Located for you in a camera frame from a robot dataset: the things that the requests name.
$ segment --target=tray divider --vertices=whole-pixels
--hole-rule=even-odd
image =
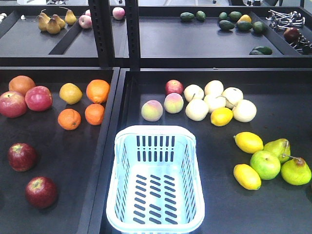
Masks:
[[[56,44],[56,46],[50,51],[50,55],[62,55],[78,34],[82,31],[81,26],[79,25],[78,20],[74,23],[73,26],[68,30],[65,36]]]
[[[253,22],[263,20],[254,12],[250,12],[250,17]],[[284,55],[298,55],[298,53],[285,41],[283,40],[272,28],[265,24],[266,30],[263,35]]]
[[[20,19],[21,14],[17,11],[12,11],[0,24],[0,38],[2,38],[13,25]]]

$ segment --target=plastic basket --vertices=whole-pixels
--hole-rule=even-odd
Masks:
[[[179,126],[128,127],[115,138],[106,215],[123,233],[189,233],[205,204],[195,136]]]

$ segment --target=avocado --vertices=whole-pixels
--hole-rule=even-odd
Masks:
[[[181,13],[180,15],[180,19],[183,21],[183,22],[189,22],[191,21],[192,19],[194,19],[194,14],[193,13],[190,13],[190,12],[183,12]]]
[[[272,54],[272,49],[268,46],[256,46],[254,47],[252,50],[257,50],[260,51],[261,53],[263,53],[264,55],[271,55]]]
[[[241,17],[242,17],[242,13],[240,13],[239,11],[232,11],[229,14],[230,20],[237,22]]]
[[[226,12],[221,12],[219,15],[219,20],[227,20],[228,14]]]
[[[235,24],[233,24],[232,22],[228,21],[228,20],[221,20],[219,21],[219,27],[224,30],[224,31],[227,31],[227,30],[231,30],[235,27]]]
[[[236,23],[236,27],[242,31],[242,32],[246,32],[250,29],[252,29],[253,25],[252,23],[249,23],[247,21],[240,21]]]
[[[196,19],[199,21],[205,21],[206,19],[206,14],[203,11],[197,11],[196,12]]]
[[[249,55],[264,55],[263,53],[261,53],[260,51],[258,50],[251,50]]]
[[[263,33],[266,30],[265,24],[261,21],[257,21],[253,23],[253,31],[255,33]]]

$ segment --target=yellow pear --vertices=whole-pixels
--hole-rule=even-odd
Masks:
[[[64,8],[67,9],[66,15],[65,15],[65,22],[68,25],[73,25],[74,23],[76,23],[77,21],[77,17],[74,15],[73,11],[71,9],[68,9],[66,7],[61,7],[60,8]]]
[[[40,29],[40,31],[47,31],[48,22],[49,20],[47,20],[45,17],[38,16],[38,28]]]
[[[50,20],[50,17],[47,16],[46,13],[44,13],[43,11],[45,11],[46,9],[43,9],[41,12],[40,12],[40,16],[42,16],[46,21],[49,21]]]
[[[53,14],[53,18],[57,21],[61,29],[65,27],[66,23],[61,17],[59,17],[57,14]]]
[[[60,32],[60,26],[54,18],[51,18],[48,22],[47,31],[50,34],[57,34]]]

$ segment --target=peach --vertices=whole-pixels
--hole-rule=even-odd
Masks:
[[[171,114],[179,113],[183,105],[183,97],[178,93],[168,94],[164,101],[165,110]]]
[[[159,101],[156,100],[149,100],[148,102],[144,103],[141,108],[142,117],[150,122],[158,121],[162,116],[162,113],[162,105]]]

